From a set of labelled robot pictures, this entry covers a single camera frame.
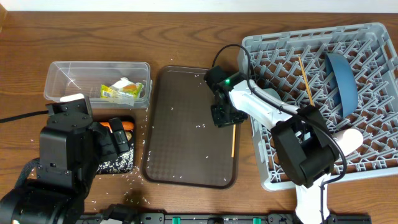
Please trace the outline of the brown noodle cake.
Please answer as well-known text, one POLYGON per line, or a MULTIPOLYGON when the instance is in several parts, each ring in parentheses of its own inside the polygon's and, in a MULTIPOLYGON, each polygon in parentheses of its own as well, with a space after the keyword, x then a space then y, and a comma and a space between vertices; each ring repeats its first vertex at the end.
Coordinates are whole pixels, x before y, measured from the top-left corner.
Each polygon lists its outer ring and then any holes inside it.
POLYGON ((125 132, 127 140, 130 141, 132 139, 132 134, 128 131, 125 132))

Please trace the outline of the orange carrot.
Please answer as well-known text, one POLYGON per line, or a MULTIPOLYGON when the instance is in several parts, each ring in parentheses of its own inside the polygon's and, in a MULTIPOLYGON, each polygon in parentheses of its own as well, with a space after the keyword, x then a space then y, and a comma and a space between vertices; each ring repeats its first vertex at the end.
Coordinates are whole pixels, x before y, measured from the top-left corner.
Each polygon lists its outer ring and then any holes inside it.
MULTIPOLYGON (((109 122, 100 122, 101 125, 109 128, 112 131, 112 128, 110 126, 109 122)), ((122 122, 122 126, 124 128, 125 131, 131 131, 134 129, 134 123, 130 122, 130 121, 123 121, 122 122)))

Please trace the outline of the yellow foil snack wrapper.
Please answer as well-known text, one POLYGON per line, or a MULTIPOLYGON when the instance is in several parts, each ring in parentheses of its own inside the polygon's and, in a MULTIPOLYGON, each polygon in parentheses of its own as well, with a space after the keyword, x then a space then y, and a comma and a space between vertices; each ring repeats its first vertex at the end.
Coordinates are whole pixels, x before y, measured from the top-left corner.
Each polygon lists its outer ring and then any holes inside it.
POLYGON ((137 99, 141 94, 144 85, 142 83, 132 83, 117 89, 116 87, 101 86, 100 98, 102 99, 137 99))

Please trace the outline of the dark blue plate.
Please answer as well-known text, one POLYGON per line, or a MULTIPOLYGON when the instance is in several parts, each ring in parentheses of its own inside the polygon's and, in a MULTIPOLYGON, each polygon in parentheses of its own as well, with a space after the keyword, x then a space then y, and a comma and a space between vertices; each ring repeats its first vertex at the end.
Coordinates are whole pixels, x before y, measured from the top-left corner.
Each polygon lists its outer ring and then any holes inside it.
POLYGON ((329 81, 332 90, 337 90, 333 101, 341 105, 338 110, 342 118, 351 115, 358 107, 358 89, 348 60, 341 54, 325 54, 326 74, 332 75, 329 81))

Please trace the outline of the light blue rice bowl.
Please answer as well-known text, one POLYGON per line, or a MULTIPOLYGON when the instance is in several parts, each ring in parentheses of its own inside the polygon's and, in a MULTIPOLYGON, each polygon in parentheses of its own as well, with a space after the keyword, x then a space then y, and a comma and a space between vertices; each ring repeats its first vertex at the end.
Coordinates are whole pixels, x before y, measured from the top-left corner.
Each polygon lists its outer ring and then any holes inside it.
POLYGON ((278 99, 279 101, 281 100, 279 94, 274 89, 267 88, 264 89, 264 91, 268 93, 270 96, 274 97, 275 99, 278 99))

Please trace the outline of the white tissue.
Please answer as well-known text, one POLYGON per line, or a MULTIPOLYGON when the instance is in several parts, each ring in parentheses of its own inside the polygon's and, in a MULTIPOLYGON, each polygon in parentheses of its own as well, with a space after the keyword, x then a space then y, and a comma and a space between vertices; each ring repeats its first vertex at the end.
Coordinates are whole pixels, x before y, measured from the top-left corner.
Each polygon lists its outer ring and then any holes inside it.
POLYGON ((112 88, 114 90, 120 90, 120 89, 123 89, 125 87, 129 88, 131 85, 134 86, 134 89, 136 88, 136 84, 134 82, 131 82, 126 77, 122 77, 119 81, 117 81, 116 83, 111 85, 110 88, 112 88))

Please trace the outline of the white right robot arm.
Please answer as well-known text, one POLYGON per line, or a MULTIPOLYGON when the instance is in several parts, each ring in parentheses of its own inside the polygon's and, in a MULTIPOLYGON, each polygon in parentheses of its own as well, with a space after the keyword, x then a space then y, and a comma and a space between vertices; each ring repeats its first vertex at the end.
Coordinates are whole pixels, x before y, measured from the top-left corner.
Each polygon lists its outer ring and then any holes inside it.
POLYGON ((247 75, 230 75, 219 66, 208 70, 203 79, 215 97, 211 106, 215 126, 241 124, 251 116, 267 127, 279 164, 298 190, 297 218, 302 223, 326 223, 325 190, 343 151, 316 107, 284 103, 247 75))

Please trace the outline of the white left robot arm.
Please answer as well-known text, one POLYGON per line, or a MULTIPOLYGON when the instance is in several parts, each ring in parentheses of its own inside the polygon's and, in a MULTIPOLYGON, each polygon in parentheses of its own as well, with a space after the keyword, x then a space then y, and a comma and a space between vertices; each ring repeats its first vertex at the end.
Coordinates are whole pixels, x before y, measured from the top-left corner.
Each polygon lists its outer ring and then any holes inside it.
POLYGON ((129 152, 119 118, 93 120, 89 100, 47 105, 40 156, 28 162, 1 199, 1 223, 75 223, 101 163, 129 152))

